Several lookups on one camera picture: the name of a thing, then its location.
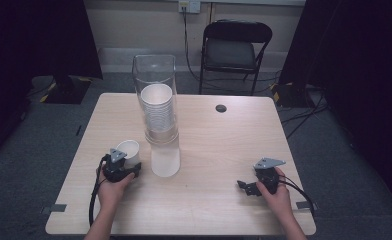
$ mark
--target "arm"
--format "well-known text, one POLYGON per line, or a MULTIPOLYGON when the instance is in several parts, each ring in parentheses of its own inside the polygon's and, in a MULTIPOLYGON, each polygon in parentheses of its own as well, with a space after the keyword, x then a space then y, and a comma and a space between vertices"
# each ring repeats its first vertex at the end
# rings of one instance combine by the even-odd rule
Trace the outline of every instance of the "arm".
MULTIPOLYGON (((276 170, 279 175, 284 176, 284 173, 279 168, 276 167, 276 170)), ((257 182, 256 186, 262 193, 262 196, 268 203, 268 206, 271 208, 271 211, 274 213, 281 226, 283 227, 287 239, 306 240, 307 238, 302 231, 302 228, 300 227, 299 223, 296 221, 295 216, 293 215, 293 210, 290 205, 289 190, 286 188, 286 185, 280 183, 278 185, 277 192, 274 195, 268 192, 267 188, 261 182, 257 182)))
POLYGON ((104 180, 105 176, 101 171, 99 181, 103 182, 97 193, 100 201, 100 211, 84 239, 109 239, 116 209, 121 202, 125 188, 133 178, 134 173, 131 173, 120 182, 111 183, 104 180))

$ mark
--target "black folding chair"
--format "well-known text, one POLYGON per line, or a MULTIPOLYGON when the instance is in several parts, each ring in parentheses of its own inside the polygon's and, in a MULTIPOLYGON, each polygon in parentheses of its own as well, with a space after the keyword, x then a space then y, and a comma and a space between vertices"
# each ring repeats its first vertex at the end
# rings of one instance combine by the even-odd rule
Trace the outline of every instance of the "black folding chair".
POLYGON ((255 91, 264 50, 272 38, 264 23, 240 20, 218 20, 203 32, 199 94, 202 94, 204 71, 255 74, 251 96, 255 91), (254 44, 262 45, 255 55, 254 44))

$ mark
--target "wooden table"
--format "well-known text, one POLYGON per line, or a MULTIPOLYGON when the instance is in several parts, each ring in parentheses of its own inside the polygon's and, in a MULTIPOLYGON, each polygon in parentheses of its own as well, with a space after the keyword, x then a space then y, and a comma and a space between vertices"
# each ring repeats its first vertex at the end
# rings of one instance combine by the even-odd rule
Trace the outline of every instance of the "wooden table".
MULTIPOLYGON (((151 170, 137 96, 102 94, 52 212, 49 234, 86 234, 88 207, 101 157, 120 142, 140 144, 142 170, 126 190, 114 235, 279 235, 280 225, 262 197, 246 196, 236 181, 255 182, 253 164, 262 157, 285 160, 281 169, 302 188, 273 101, 267 97, 178 95, 181 167, 168 178, 151 170), (227 111, 215 107, 223 104, 227 111)), ((289 189, 305 234, 316 227, 305 199, 289 189)), ((96 199, 95 216, 99 211, 96 199)))

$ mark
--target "clear glass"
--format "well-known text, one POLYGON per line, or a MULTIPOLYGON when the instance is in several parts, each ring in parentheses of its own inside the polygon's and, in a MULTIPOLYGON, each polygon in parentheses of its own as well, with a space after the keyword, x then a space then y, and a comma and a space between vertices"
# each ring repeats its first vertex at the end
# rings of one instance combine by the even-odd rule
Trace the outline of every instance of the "clear glass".
POLYGON ((155 144, 173 141, 178 136, 175 57, 135 56, 133 80, 146 126, 146 139, 155 144))

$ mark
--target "beige wall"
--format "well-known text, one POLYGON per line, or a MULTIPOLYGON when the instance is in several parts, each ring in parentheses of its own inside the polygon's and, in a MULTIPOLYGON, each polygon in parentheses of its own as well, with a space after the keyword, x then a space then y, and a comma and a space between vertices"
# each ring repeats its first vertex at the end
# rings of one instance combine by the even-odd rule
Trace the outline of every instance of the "beige wall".
MULTIPOLYGON (((185 66, 184 21, 177 1, 85 1, 102 64, 130 65, 136 54, 168 53, 185 66)), ((213 20, 233 18, 266 23, 273 30, 263 68, 282 67, 295 32, 302 6, 201 3, 200 14, 187 15, 189 60, 199 66, 202 34, 213 20)))

